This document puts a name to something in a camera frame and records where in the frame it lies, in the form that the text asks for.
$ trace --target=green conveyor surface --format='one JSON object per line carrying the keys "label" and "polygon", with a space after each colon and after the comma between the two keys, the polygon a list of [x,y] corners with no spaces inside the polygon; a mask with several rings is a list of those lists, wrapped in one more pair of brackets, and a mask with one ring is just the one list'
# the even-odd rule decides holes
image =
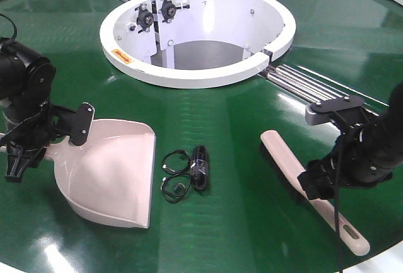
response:
{"label": "green conveyor surface", "polygon": [[[302,66],[387,102],[402,80],[403,9],[390,0],[278,0],[294,15],[291,49],[275,64]],[[54,272],[44,252],[56,245],[77,273],[337,270],[334,232],[297,205],[259,153],[259,136],[280,132],[301,163],[323,157],[337,129],[307,126],[304,102],[255,76],[214,89],[169,89],[135,80],[105,58],[99,27],[117,0],[1,0],[18,40],[57,67],[52,102],[87,101],[97,118],[147,123],[156,133],[150,228],[123,229],[80,218],[58,190],[53,163],[28,169],[21,184],[0,178],[0,261]],[[1,36],[12,28],[0,21]],[[381,111],[383,107],[371,102]],[[165,154],[207,146],[211,186],[179,204],[161,195]],[[5,171],[6,156],[0,155]],[[370,190],[341,190],[341,212],[371,243],[365,257],[343,247],[350,266],[403,239],[403,170]]]}

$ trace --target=screw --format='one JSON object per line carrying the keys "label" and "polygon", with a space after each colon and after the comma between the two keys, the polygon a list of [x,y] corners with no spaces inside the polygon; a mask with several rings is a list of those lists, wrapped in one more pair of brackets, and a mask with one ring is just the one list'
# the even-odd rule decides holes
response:
{"label": "screw", "polygon": [[144,23],[147,25],[147,26],[150,26],[150,25],[152,25],[152,23],[154,22],[154,17],[150,14],[150,15],[147,15],[145,18],[144,18]]}
{"label": "screw", "polygon": [[176,13],[176,8],[175,7],[169,7],[168,10],[166,10],[166,14],[169,17],[173,17]]}

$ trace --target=pink dustpan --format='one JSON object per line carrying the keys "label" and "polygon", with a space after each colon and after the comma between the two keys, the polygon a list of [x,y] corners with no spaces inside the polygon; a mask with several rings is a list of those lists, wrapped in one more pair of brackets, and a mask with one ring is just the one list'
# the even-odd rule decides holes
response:
{"label": "pink dustpan", "polygon": [[148,228],[156,136],[143,123],[94,120],[84,145],[51,144],[56,183],[83,218],[110,226]]}

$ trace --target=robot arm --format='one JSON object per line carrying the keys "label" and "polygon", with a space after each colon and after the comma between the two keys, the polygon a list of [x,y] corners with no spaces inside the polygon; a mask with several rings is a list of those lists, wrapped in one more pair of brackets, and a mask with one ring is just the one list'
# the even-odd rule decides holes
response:
{"label": "robot arm", "polygon": [[334,197],[338,167],[340,187],[372,188],[390,180],[392,170],[403,163],[403,82],[380,116],[363,104],[362,98],[350,96],[307,106],[309,124],[331,121],[341,131],[333,149],[323,159],[310,161],[298,177],[309,199]]}
{"label": "robot arm", "polygon": [[0,106],[7,129],[0,146],[6,145],[8,154],[6,180],[21,182],[25,169],[39,165],[52,140],[66,135],[75,145],[87,140],[94,108],[82,103],[75,112],[50,102],[56,69],[48,58],[15,41],[16,27],[10,22],[14,35],[0,38]]}

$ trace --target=cable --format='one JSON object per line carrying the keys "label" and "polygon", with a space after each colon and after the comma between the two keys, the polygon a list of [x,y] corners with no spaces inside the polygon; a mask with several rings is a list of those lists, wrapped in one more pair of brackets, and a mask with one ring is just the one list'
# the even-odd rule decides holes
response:
{"label": "cable", "polygon": [[339,208],[340,208],[340,198],[339,198],[339,180],[340,180],[340,172],[341,172],[341,160],[343,157],[343,134],[340,136],[340,149],[338,151],[338,162],[336,167],[336,178],[334,181],[334,231],[337,235],[337,260],[338,260],[338,269],[339,273],[343,273],[343,251],[342,251],[342,243],[340,237],[340,224],[339,224]]}
{"label": "cable", "polygon": [[191,155],[191,185],[195,190],[204,190],[208,185],[208,153],[203,145],[195,147]]}
{"label": "cable", "polygon": [[15,41],[15,38],[17,38],[17,26],[15,25],[14,21],[12,21],[11,18],[7,17],[6,15],[0,13],[0,16],[6,18],[13,25],[13,36],[11,38],[8,38],[1,47],[1,51],[8,51],[9,53],[10,51],[8,50],[8,46]]}
{"label": "cable", "polygon": [[[170,156],[180,154],[187,157],[187,165],[183,169],[174,170],[167,166],[166,161]],[[169,177],[162,179],[161,192],[165,200],[170,203],[180,202],[184,196],[188,193],[190,186],[192,186],[196,191],[202,191],[208,186],[209,182],[209,157],[206,147],[199,145],[193,149],[191,158],[185,150],[177,149],[173,152],[167,154],[162,160],[162,169],[170,174]],[[169,182],[173,179],[184,177],[188,178],[189,181],[187,185],[182,182],[178,182],[173,186],[172,191],[170,191],[167,186]]]}

